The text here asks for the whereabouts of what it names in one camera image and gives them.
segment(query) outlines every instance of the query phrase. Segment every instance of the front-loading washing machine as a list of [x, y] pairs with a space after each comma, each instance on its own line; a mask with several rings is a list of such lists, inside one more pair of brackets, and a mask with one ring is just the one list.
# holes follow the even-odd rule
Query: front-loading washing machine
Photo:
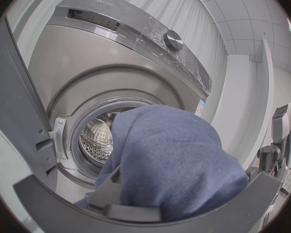
[[[119, 113], [166, 104], [198, 116], [210, 92], [211, 78], [179, 35], [122, 0], [62, 1], [28, 70], [0, 20], [1, 199], [30, 232], [248, 232], [281, 185], [266, 173], [222, 207], [176, 222], [114, 218], [58, 196], [59, 184], [70, 190], [62, 174], [94, 188]], [[126, 216], [134, 209], [142, 208]]]
[[112, 152], [119, 113], [165, 104], [200, 116], [212, 82], [176, 32], [123, 0], [60, 2], [28, 71], [54, 132], [58, 169], [90, 189]]

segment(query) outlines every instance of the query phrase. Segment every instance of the blue cloth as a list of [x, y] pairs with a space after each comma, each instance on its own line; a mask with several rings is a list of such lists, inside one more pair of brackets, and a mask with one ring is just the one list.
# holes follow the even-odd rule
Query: blue cloth
[[122, 205], [160, 207], [165, 221], [213, 210], [248, 184], [214, 128], [187, 111], [149, 105], [118, 115], [96, 188], [121, 164]]

